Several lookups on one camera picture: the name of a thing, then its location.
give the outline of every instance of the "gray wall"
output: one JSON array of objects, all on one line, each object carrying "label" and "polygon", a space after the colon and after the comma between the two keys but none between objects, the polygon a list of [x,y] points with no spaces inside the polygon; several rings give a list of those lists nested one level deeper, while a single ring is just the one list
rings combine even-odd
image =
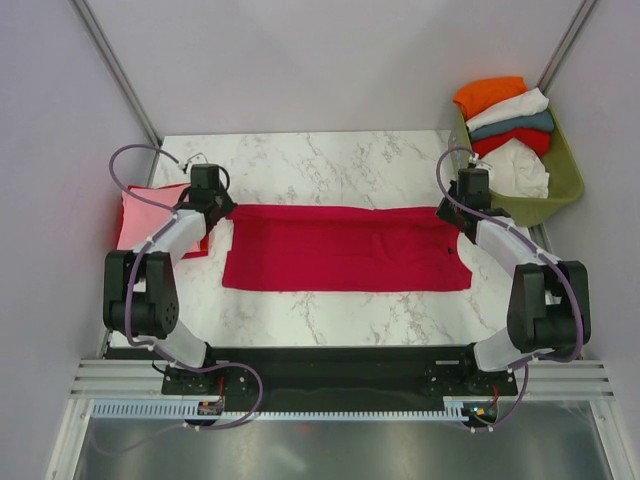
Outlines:
[{"label": "gray wall", "polygon": [[640,453],[640,2],[600,2],[551,89],[586,194],[547,223],[589,268],[593,336]]},{"label": "gray wall", "polygon": [[36,480],[98,345],[119,201],[106,162],[144,137],[66,1],[2,2],[0,18],[0,478]]},{"label": "gray wall", "polygon": [[88,0],[161,135],[450,128],[534,85],[579,0]]}]

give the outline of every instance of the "pink cloth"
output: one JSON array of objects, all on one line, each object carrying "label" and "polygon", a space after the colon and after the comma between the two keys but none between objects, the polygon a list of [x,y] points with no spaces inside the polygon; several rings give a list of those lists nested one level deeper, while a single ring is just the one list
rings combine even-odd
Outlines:
[{"label": "pink cloth", "polygon": [[451,292],[471,286],[435,207],[239,205],[222,285],[261,292]]},{"label": "pink cloth", "polygon": [[[162,188],[129,187],[148,200],[174,206],[188,184],[170,185]],[[141,202],[122,192],[122,228],[118,238],[118,250],[129,250],[156,232],[169,219],[169,212]],[[200,257],[209,253],[209,238],[205,236],[194,243],[184,258]]]}]

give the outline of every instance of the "aluminum frame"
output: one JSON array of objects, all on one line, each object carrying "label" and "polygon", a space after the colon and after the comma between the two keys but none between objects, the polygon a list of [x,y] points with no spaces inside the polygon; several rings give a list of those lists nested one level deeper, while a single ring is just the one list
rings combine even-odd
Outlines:
[{"label": "aluminum frame", "polygon": [[100,54],[100,57],[102,57],[105,66],[109,70],[111,77],[116,82],[118,89],[129,105],[131,112],[140,125],[140,128],[144,131],[145,135],[153,145],[156,147],[161,146],[162,140],[160,135],[153,126],[149,115],[147,115],[144,106],[136,95],[124,68],[122,68],[120,61],[111,47],[111,44],[109,43],[104,30],[100,26],[100,22],[93,13],[93,10],[86,0],[69,0],[69,4],[78,15],[78,19],[89,35],[91,43],[93,43],[94,47]]},{"label": "aluminum frame", "polygon": [[[149,360],[83,360],[72,386],[62,427],[47,471],[47,480],[71,479],[80,459],[82,444],[96,401],[147,400],[171,405],[176,400],[214,400],[211,396],[165,396],[160,393],[163,376],[151,368]],[[163,367],[166,362],[156,362]],[[578,360],[570,364],[539,361],[530,364],[524,402],[590,402],[607,461],[616,480],[640,480],[623,420],[615,402],[605,366],[598,360]],[[522,384],[522,373],[516,372]],[[476,402],[487,397],[445,397],[445,401]]]},{"label": "aluminum frame", "polygon": [[560,43],[558,43],[558,46],[553,52],[553,55],[551,55],[549,62],[547,62],[547,65],[540,76],[540,80],[538,80],[537,86],[542,93],[547,94],[549,92],[551,84],[569,56],[571,48],[575,45],[580,33],[593,14],[599,1],[600,0],[583,0],[576,10],[576,13],[571,19],[571,23],[569,23]]}]

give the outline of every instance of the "black mounting plate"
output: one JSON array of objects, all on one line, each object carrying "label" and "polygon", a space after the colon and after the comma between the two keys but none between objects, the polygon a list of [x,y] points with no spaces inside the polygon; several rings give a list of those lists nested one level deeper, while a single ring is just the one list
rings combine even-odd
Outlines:
[{"label": "black mounting plate", "polygon": [[[242,362],[261,376],[263,412],[407,412],[444,410],[443,397],[517,395],[513,375],[463,368],[469,349],[446,347],[221,348],[218,364]],[[167,367],[164,395],[218,395],[224,377],[228,411],[247,411],[255,378],[242,368],[193,374]]]}]

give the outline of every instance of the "wire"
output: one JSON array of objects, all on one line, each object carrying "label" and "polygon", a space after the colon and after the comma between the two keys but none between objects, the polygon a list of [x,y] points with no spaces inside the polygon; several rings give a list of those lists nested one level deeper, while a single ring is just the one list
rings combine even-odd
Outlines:
[{"label": "wire", "polygon": [[182,192],[180,192],[180,196],[178,197],[178,202],[176,203],[174,208],[176,208],[178,205],[184,202],[184,200],[187,198],[187,195],[189,195],[190,191],[191,191],[191,187],[185,187],[185,189]]},{"label": "wire", "polygon": [[225,192],[228,192],[228,191],[229,191],[229,187],[231,186],[231,177],[229,176],[229,172],[227,172],[227,169],[226,169],[226,168],[224,168],[222,165],[218,165],[217,167],[222,171],[222,173],[224,173],[224,176],[225,176],[225,177],[226,177],[226,179],[227,179],[227,185],[225,185],[224,187],[222,187],[222,189],[223,189]]},{"label": "wire", "polygon": [[156,372],[162,374],[162,376],[164,377],[164,370],[161,370],[153,361],[151,362],[151,368],[153,368]]},{"label": "wire", "polygon": [[220,395],[218,396],[220,400],[224,400],[224,377],[220,377],[220,380],[218,380],[218,387],[220,388]]},{"label": "wire", "polygon": [[173,207],[170,207],[168,205],[165,205],[163,203],[160,202],[154,202],[153,200],[149,200],[148,198],[144,198],[140,195],[138,195],[135,192],[132,192],[124,183],[122,183],[120,181],[120,179],[118,179],[118,176],[116,175],[115,169],[114,169],[114,163],[116,161],[116,158],[118,158],[118,156],[123,153],[126,152],[127,150],[133,150],[136,148],[142,148],[145,150],[152,150],[156,153],[159,153],[160,155],[165,155],[167,157],[169,157],[169,159],[174,162],[176,165],[180,165],[180,161],[174,157],[173,155],[171,155],[169,152],[162,150],[159,147],[155,147],[153,145],[146,145],[144,143],[132,143],[131,145],[125,145],[124,147],[120,147],[118,150],[116,150],[115,152],[113,152],[113,155],[111,155],[111,158],[109,159],[109,174],[111,175],[111,178],[113,179],[113,181],[115,182],[115,184],[120,188],[120,190],[122,190],[123,192],[125,192],[127,195],[130,195],[131,197],[135,198],[136,200],[140,200],[143,203],[147,203],[149,205],[153,205],[154,207],[158,207],[158,208],[163,208],[165,210],[170,211],[171,213],[175,213],[175,210],[173,209]]},{"label": "wire", "polygon": [[[498,220],[495,217],[490,217],[489,215],[485,215],[482,212],[478,212],[477,210],[474,210],[472,208],[467,207],[466,205],[463,205],[462,203],[458,202],[455,198],[453,198],[449,192],[447,191],[447,189],[444,186],[444,183],[442,181],[442,176],[440,174],[440,168],[442,166],[442,162],[444,162],[444,160],[447,158],[447,156],[455,151],[464,151],[464,152],[468,152],[471,155],[475,155],[475,152],[473,150],[471,150],[470,148],[467,147],[452,147],[448,150],[446,150],[438,159],[438,162],[436,164],[436,181],[438,182],[438,186],[440,187],[440,190],[442,191],[443,195],[445,196],[445,198],[447,200],[449,200],[454,206],[456,206],[458,209],[462,210],[463,212],[467,212],[475,217],[481,218],[483,220],[487,220],[491,223],[494,223],[502,228],[504,228],[505,230],[510,231],[513,235],[515,235],[518,240],[520,240],[529,250],[531,250],[543,263],[545,263],[550,269],[551,271],[553,271],[553,273],[556,274],[556,276],[558,277],[558,279],[560,280],[560,283],[562,283],[562,286],[564,287],[565,291],[567,292],[567,296],[569,298],[569,303],[571,304],[571,311],[573,313],[573,318],[576,322],[576,343],[573,347],[573,351],[571,352],[571,354],[568,357],[558,357],[552,354],[540,354],[538,355],[539,358],[545,359],[545,360],[553,360],[555,362],[561,362],[561,363],[569,363],[572,362],[573,360],[575,360],[576,358],[578,358],[580,356],[580,353],[582,352],[582,347],[584,346],[584,325],[582,324],[582,315],[580,313],[580,306],[578,304],[578,299],[576,298],[576,294],[573,291],[573,288],[571,287],[571,284],[569,283],[569,280],[567,279],[567,277],[564,275],[564,273],[562,273],[562,270],[560,270],[560,268],[558,268],[558,266],[553,263],[553,261],[547,257],[546,255],[540,253],[540,247],[538,247],[538,245],[536,245],[535,243],[533,243],[531,240],[529,240],[525,235],[522,234],[522,232],[518,231],[515,228],[512,228],[509,224]],[[530,355],[529,357],[526,357],[524,359],[519,360],[518,362],[515,362],[512,365],[509,365],[510,368],[513,368],[514,370],[517,370],[518,368],[522,367],[524,364],[526,364],[527,362],[529,362],[530,360],[533,359],[533,354]]]},{"label": "wire", "polygon": [[483,418],[480,417],[480,415],[476,414],[475,415],[476,420],[478,420],[480,423],[484,423],[485,425],[489,425],[489,426],[494,426],[496,421],[498,420],[498,418],[500,418],[500,406],[496,404],[496,419],[493,422],[489,422]]},{"label": "wire", "polygon": [[489,408],[487,410],[491,410],[493,407],[495,407],[498,404],[498,399],[500,398],[500,390],[498,390],[498,386],[492,385],[492,387],[493,387],[493,401],[491,402],[491,405],[489,405]]}]

